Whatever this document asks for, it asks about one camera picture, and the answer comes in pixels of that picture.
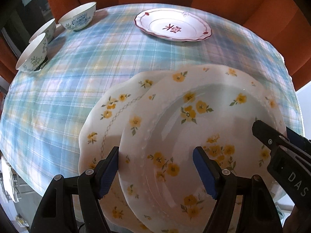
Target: plate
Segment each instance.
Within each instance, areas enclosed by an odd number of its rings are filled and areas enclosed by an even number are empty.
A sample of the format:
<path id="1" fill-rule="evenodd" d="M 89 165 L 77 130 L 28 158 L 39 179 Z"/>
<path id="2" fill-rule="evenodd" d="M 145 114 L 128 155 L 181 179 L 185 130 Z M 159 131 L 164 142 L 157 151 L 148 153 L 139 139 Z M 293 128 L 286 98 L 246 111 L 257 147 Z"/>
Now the plate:
<path id="1" fill-rule="evenodd" d="M 171 41 L 200 41 L 212 35 L 207 22 L 183 10 L 145 10 L 139 13 L 134 21 L 142 31 Z"/>
<path id="2" fill-rule="evenodd" d="M 215 201 L 192 161 L 196 146 L 237 176 L 259 174 L 274 196 L 270 151 L 252 135 L 257 119 L 286 134 L 276 99 L 242 71 L 200 65 L 158 82 L 133 108 L 119 149 L 119 180 L 136 217 L 154 233 L 202 233 Z M 229 232 L 240 206 L 238 197 Z"/>
<path id="3" fill-rule="evenodd" d="M 79 135 L 79 174 L 86 169 L 95 168 L 99 160 L 108 156 L 113 146 L 119 146 L 125 120 L 133 106 L 156 82 L 170 74 L 172 71 L 142 72 L 105 92 L 89 113 Z M 123 164 L 129 164 L 131 160 L 131 157 L 126 157 Z M 127 205 L 118 175 L 114 178 L 109 193 L 100 200 L 100 206 L 104 216 L 112 223 L 133 232 L 149 231 Z"/>

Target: blue gripper pad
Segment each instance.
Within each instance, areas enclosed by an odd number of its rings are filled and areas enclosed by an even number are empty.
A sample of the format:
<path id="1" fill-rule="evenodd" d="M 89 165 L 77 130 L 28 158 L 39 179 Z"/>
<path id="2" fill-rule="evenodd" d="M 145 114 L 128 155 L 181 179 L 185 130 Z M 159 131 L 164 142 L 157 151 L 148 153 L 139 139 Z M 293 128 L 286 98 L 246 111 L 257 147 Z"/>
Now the blue gripper pad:
<path id="1" fill-rule="evenodd" d="M 108 162 L 107 168 L 100 179 L 100 188 L 98 190 L 98 196 L 102 198 L 104 195 L 108 194 L 114 177 L 118 171 L 118 161 L 119 161 L 119 150 L 113 155 L 110 162 Z"/>
<path id="2" fill-rule="evenodd" d="M 206 192 L 211 195 L 214 200 L 216 200 L 218 197 L 218 192 L 215 188 L 215 179 L 197 148 L 193 150 L 192 157 Z"/>

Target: blue pattern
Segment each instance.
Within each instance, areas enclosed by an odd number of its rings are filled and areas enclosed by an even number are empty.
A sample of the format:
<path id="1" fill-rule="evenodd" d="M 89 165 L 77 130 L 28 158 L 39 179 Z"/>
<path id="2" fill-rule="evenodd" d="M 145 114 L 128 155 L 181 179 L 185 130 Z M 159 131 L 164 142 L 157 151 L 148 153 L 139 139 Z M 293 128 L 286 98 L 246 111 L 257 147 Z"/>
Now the blue pattern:
<path id="1" fill-rule="evenodd" d="M 78 28 L 80 28 L 81 26 L 85 26 L 89 23 L 91 17 L 87 17 L 87 13 L 84 13 L 80 16 L 78 16 L 77 18 L 75 18 L 74 20 L 72 20 L 69 23 L 66 24 L 67 29 L 72 29 L 72 30 L 76 30 Z"/>

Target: plaid tablecloth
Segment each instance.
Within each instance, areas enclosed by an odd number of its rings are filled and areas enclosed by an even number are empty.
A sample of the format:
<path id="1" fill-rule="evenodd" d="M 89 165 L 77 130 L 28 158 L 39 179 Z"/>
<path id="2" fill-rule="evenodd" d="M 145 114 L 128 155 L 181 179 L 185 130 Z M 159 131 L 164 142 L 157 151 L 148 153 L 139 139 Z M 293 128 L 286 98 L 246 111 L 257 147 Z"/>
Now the plaid tablecloth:
<path id="1" fill-rule="evenodd" d="M 206 20 L 213 35 L 200 42 L 170 42 L 134 24 L 146 9 L 182 9 Z M 186 64 L 225 64 L 271 89 L 286 125 L 303 134 L 300 108 L 282 56 L 248 29 L 196 9 L 167 4 L 129 4 L 95 13 L 78 32 L 57 29 L 49 62 L 37 73 L 18 72 L 0 121 L 0 149 L 40 195 L 56 174 L 78 174 L 80 130 L 92 107 L 111 86 L 149 70 Z"/>

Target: round table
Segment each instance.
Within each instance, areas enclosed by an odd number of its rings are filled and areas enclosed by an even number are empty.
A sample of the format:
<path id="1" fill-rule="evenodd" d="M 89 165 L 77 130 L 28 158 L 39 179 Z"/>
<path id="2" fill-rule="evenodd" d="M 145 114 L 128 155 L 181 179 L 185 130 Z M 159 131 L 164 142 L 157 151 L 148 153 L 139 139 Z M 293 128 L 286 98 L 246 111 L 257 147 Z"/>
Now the round table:
<path id="1" fill-rule="evenodd" d="M 134 18 L 156 7 L 194 13 L 209 23 L 213 34 L 199 42 L 147 35 Z M 40 195 L 53 176 L 78 175 L 78 137 L 92 107 L 111 86 L 142 71 L 205 63 L 245 71 L 272 90 L 285 124 L 303 134 L 295 90 L 279 52 L 250 30 L 201 10 L 156 3 L 98 10 L 78 32 L 58 26 L 48 57 L 37 73 L 18 72 L 0 122 L 1 151 Z"/>

